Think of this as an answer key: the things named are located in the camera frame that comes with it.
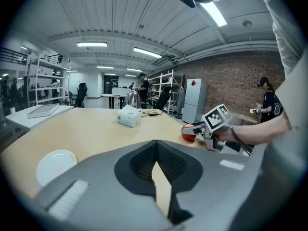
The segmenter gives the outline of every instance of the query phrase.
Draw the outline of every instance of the brick wall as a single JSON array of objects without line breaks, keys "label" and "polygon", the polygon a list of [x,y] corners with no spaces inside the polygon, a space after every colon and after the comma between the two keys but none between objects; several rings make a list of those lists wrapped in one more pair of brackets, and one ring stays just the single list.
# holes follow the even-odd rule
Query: brick wall
[{"label": "brick wall", "polygon": [[223,103],[230,112],[254,118],[249,110],[256,103],[263,103],[264,90],[257,87],[261,77],[269,78],[275,89],[284,81],[283,66],[276,54],[204,58],[179,65],[174,71],[188,79],[202,78],[208,82],[204,113]]}]

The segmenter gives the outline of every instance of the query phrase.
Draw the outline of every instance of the wooden table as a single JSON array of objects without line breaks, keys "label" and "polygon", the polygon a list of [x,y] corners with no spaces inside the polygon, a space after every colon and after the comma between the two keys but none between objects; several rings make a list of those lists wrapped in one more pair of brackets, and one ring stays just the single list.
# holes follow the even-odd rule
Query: wooden table
[{"label": "wooden table", "polygon": [[122,109],[122,99],[126,97],[122,95],[113,95],[113,94],[102,94],[102,97],[108,97],[109,98],[109,109],[115,108],[115,98],[120,98],[120,109]]},{"label": "wooden table", "polygon": [[241,125],[243,125],[245,121],[248,121],[248,122],[251,122],[251,123],[254,123],[254,124],[258,123],[258,121],[256,119],[253,119],[249,116],[244,116],[244,115],[240,115],[240,114],[237,114],[237,113],[232,113],[231,115],[234,118],[240,119]]},{"label": "wooden table", "polygon": [[[13,186],[33,198],[40,190],[36,179],[39,161],[59,149],[72,151],[79,162],[95,154],[150,140],[168,140],[205,150],[205,143],[198,136],[194,142],[185,141],[181,137],[182,126],[165,113],[145,116],[140,124],[130,128],[117,123],[116,112],[116,109],[74,108],[15,141],[1,154]],[[158,164],[152,176],[156,202],[167,214],[171,186]]]}]

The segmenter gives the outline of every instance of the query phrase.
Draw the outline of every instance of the ceiling light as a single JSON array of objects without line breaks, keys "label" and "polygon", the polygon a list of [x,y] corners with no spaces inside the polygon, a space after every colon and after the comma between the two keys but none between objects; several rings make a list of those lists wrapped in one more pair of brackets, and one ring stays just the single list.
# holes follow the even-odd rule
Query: ceiling light
[{"label": "ceiling light", "polygon": [[137,72],[142,72],[142,70],[132,69],[132,68],[127,68],[127,70],[130,70],[130,71],[137,71]]},{"label": "ceiling light", "polygon": [[113,67],[105,67],[105,66],[96,66],[97,68],[111,68],[113,69]]},{"label": "ceiling light", "polygon": [[147,54],[147,55],[150,55],[150,56],[153,56],[153,57],[157,57],[157,58],[162,58],[161,55],[158,55],[158,54],[155,54],[153,52],[150,52],[150,51],[145,51],[145,50],[142,50],[142,49],[139,49],[139,48],[134,48],[134,51],[137,51],[137,52],[140,52],[140,53],[143,53],[143,54]]},{"label": "ceiling light", "polygon": [[77,43],[78,47],[107,47],[107,43],[104,42],[84,42]]},{"label": "ceiling light", "polygon": [[225,18],[223,18],[221,12],[213,2],[200,4],[210,14],[218,26],[224,26],[227,24]]}]

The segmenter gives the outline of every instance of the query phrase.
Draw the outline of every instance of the black cable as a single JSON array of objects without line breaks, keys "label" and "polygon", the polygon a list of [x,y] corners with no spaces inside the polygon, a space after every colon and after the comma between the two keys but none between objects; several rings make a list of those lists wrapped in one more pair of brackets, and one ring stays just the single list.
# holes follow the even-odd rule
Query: black cable
[{"label": "black cable", "polygon": [[242,146],[242,148],[244,149],[244,151],[247,152],[247,154],[250,156],[251,154],[251,150],[244,144],[244,142],[237,136],[237,134],[235,133],[232,125],[230,125],[230,129],[231,129],[231,132],[233,134],[233,136],[235,137],[236,141]]}]

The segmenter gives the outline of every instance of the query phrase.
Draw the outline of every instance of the white tray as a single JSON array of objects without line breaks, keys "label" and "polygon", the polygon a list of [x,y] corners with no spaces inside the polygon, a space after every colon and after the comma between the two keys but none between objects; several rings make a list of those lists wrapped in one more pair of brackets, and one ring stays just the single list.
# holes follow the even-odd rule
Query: white tray
[{"label": "white tray", "polygon": [[28,119],[50,116],[57,108],[59,108],[58,103],[39,106],[37,109],[28,113]]}]

